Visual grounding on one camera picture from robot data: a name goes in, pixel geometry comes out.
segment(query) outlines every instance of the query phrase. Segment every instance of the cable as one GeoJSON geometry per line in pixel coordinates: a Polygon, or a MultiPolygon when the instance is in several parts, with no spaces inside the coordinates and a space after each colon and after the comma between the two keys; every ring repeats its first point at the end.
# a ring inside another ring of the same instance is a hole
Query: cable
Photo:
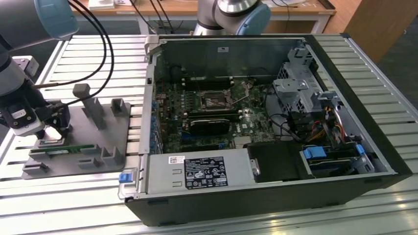
{"type": "Polygon", "coordinates": [[[315,126],[316,126],[319,123],[320,123],[320,121],[316,121],[316,122],[314,123],[311,135],[314,134],[314,128],[315,128],[315,126]]]}
{"type": "Polygon", "coordinates": [[[153,4],[153,1],[152,0],[149,0],[149,2],[151,2],[151,5],[152,5],[152,8],[153,8],[153,10],[155,10],[155,13],[156,13],[156,15],[157,15],[157,18],[159,18],[159,21],[161,22],[161,24],[163,24],[163,19],[161,19],[161,16],[160,16],[160,14],[159,14],[159,12],[157,12],[157,10],[156,10],[156,7],[155,7],[155,4],[153,4]]]}
{"type": "Polygon", "coordinates": [[[168,19],[165,10],[164,10],[163,5],[161,5],[161,3],[160,3],[160,0],[156,0],[156,2],[157,2],[159,7],[161,8],[163,13],[164,13],[164,16],[165,16],[165,18],[167,18],[168,25],[169,25],[169,29],[171,29],[171,34],[175,34],[175,30],[173,30],[173,28],[172,28],[171,21],[169,21],[169,19],[168,19]]]}
{"type": "Polygon", "coordinates": [[[148,28],[151,29],[152,32],[155,32],[155,33],[157,34],[156,30],[153,29],[153,27],[151,26],[151,24],[148,23],[148,21],[145,21],[145,18],[144,18],[144,16],[143,16],[143,14],[139,12],[133,1],[129,0],[129,2],[131,2],[131,4],[132,4],[132,7],[135,8],[135,11],[136,11],[137,15],[140,16],[140,18],[143,19],[143,21],[144,21],[145,24],[148,25],[148,28]]]}
{"type": "Polygon", "coordinates": [[[255,71],[255,70],[263,70],[267,73],[267,75],[269,75],[272,77],[271,72],[268,72],[268,70],[264,67],[255,67],[247,73],[248,79],[251,79],[251,77],[252,77],[251,72],[255,71]]]}
{"type": "Polygon", "coordinates": [[[336,128],[339,129],[339,133],[340,133],[340,140],[344,142],[344,128],[342,125],[339,125],[338,123],[334,124],[336,126],[336,128]]]}
{"type": "Polygon", "coordinates": [[[307,142],[311,142],[312,140],[315,140],[316,138],[319,138],[323,134],[324,134],[324,130],[322,130],[320,132],[318,132],[316,133],[316,135],[315,136],[312,136],[312,138],[310,138],[308,140],[307,140],[307,142]]]}
{"type": "Polygon", "coordinates": [[[294,138],[295,141],[298,141],[298,142],[300,142],[300,143],[307,143],[304,140],[300,139],[299,136],[296,136],[296,134],[295,134],[291,130],[288,130],[285,127],[283,127],[283,125],[280,125],[279,123],[276,123],[276,122],[271,119],[271,117],[272,117],[273,115],[269,116],[269,121],[273,123],[273,125],[276,125],[279,128],[281,128],[281,129],[292,136],[292,138],[294,138]]]}
{"type": "MultiPolygon", "coordinates": [[[[105,29],[104,29],[104,27],[103,27],[100,21],[97,20],[96,16],[92,14],[92,12],[88,10],[88,8],[78,2],[78,0],[72,0],[72,1],[73,1],[73,2],[84,9],[84,11],[89,14],[89,16],[92,17],[93,21],[96,22],[96,24],[97,24],[99,28],[101,29],[101,32],[103,32],[103,34],[104,34],[104,36],[105,36],[105,39],[107,39],[107,42],[108,42],[108,45],[109,45],[109,51],[111,51],[111,69],[109,69],[109,75],[108,75],[108,77],[107,77],[107,79],[105,79],[105,81],[104,81],[101,87],[99,88],[99,90],[97,90],[93,94],[91,94],[91,95],[88,95],[88,96],[85,96],[85,97],[82,97],[82,98],[78,98],[78,99],[76,99],[76,100],[73,100],[73,101],[70,101],[70,102],[68,102],[68,103],[65,103],[65,104],[57,106],[57,107],[54,108],[54,111],[58,110],[60,108],[65,107],[65,106],[69,106],[69,105],[72,105],[72,104],[74,104],[74,103],[77,103],[77,102],[80,102],[80,101],[84,101],[84,100],[87,100],[87,99],[95,97],[95,96],[103,91],[103,89],[105,88],[105,86],[107,86],[107,84],[108,84],[108,82],[109,82],[109,80],[111,80],[111,77],[112,77],[112,75],[113,75],[113,69],[115,69],[115,53],[113,53],[113,46],[112,46],[112,42],[111,42],[109,35],[108,35],[108,33],[107,33],[107,31],[105,31],[105,29]]],[[[76,9],[77,12],[80,12],[80,13],[82,12],[77,6],[72,5],[72,7],[76,9]]]]}
{"type": "Polygon", "coordinates": [[[181,25],[183,25],[183,22],[184,22],[184,21],[180,22],[177,28],[175,29],[175,33],[176,33],[176,31],[180,29],[180,27],[181,27],[181,25]]]}
{"type": "Polygon", "coordinates": [[[288,21],[289,21],[289,10],[288,8],[298,8],[296,6],[288,6],[288,4],[283,1],[283,0],[279,0],[281,3],[284,3],[285,6],[281,6],[279,4],[275,3],[273,0],[271,0],[272,3],[276,5],[276,6],[280,6],[280,7],[285,7],[287,8],[287,21],[285,21],[285,26],[284,26],[284,33],[287,32],[287,25],[288,25],[288,21]]]}
{"type": "Polygon", "coordinates": [[[105,63],[105,58],[107,58],[107,45],[105,45],[105,41],[104,41],[104,36],[103,36],[103,33],[99,29],[99,27],[96,26],[96,24],[92,22],[92,20],[88,18],[88,16],[84,14],[84,12],[80,12],[80,14],[82,15],[82,17],[87,19],[87,21],[91,23],[92,27],[96,29],[99,35],[100,35],[100,38],[101,38],[101,43],[103,43],[103,47],[104,47],[104,51],[103,51],[103,60],[101,60],[101,63],[97,67],[97,69],[85,77],[80,78],[80,79],[76,79],[76,80],[72,80],[72,81],[68,81],[68,82],[62,82],[62,83],[46,83],[46,84],[41,84],[41,85],[33,85],[32,87],[34,89],[40,89],[40,88],[48,88],[48,87],[58,87],[58,86],[64,86],[64,85],[69,85],[69,84],[73,84],[73,83],[77,83],[77,82],[82,82],[85,81],[87,79],[89,79],[92,76],[96,75],[96,73],[101,70],[103,66],[104,66],[104,63],[105,63]]]}

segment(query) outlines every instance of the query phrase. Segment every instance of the white sticker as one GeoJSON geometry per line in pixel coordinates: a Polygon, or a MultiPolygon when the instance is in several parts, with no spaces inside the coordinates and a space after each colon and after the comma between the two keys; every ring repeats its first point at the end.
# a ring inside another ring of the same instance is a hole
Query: white sticker
{"type": "Polygon", "coordinates": [[[184,163],[184,156],[171,156],[168,157],[168,164],[184,163]]]}
{"type": "Polygon", "coordinates": [[[225,182],[227,181],[227,178],[219,178],[219,179],[216,179],[216,182],[225,182]]]}
{"type": "Polygon", "coordinates": [[[117,11],[116,14],[133,15],[135,11],[117,11]]]}
{"type": "Polygon", "coordinates": [[[228,47],[217,47],[217,52],[229,52],[228,47]]]}
{"type": "Polygon", "coordinates": [[[48,152],[49,155],[62,154],[62,153],[68,153],[68,151],[66,150],[58,150],[58,151],[48,152]]]}

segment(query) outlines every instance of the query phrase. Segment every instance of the table leg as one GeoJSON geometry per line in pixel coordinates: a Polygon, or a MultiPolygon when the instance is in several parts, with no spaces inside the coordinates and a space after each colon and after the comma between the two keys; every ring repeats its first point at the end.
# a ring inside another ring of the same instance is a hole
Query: table leg
{"type": "Polygon", "coordinates": [[[327,26],[327,23],[328,23],[328,18],[330,18],[330,15],[319,16],[319,19],[316,20],[316,22],[314,24],[311,33],[322,33],[323,32],[323,30],[327,26]]]}
{"type": "Polygon", "coordinates": [[[149,34],[149,28],[148,28],[148,25],[147,25],[147,22],[143,20],[143,18],[140,16],[136,17],[136,21],[137,21],[137,24],[139,24],[139,31],[143,35],[148,35],[149,34]]]}

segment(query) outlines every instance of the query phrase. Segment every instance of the barcode sticker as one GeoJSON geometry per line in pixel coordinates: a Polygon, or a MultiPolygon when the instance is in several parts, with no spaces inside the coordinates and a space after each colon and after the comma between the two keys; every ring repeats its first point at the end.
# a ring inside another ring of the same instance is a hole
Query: barcode sticker
{"type": "Polygon", "coordinates": [[[168,157],[168,164],[184,163],[184,156],[171,156],[168,157]]]}

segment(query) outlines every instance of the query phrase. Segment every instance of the gray mount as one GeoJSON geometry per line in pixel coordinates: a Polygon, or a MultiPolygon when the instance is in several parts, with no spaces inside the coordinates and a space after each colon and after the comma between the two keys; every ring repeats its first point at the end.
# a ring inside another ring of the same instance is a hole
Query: gray mount
{"type": "MultiPolygon", "coordinates": [[[[88,84],[76,84],[76,97],[89,95],[88,84]]],[[[37,140],[22,168],[24,179],[120,171],[125,162],[125,145],[131,105],[112,99],[100,105],[97,98],[69,107],[70,131],[60,140],[37,140]]]]}

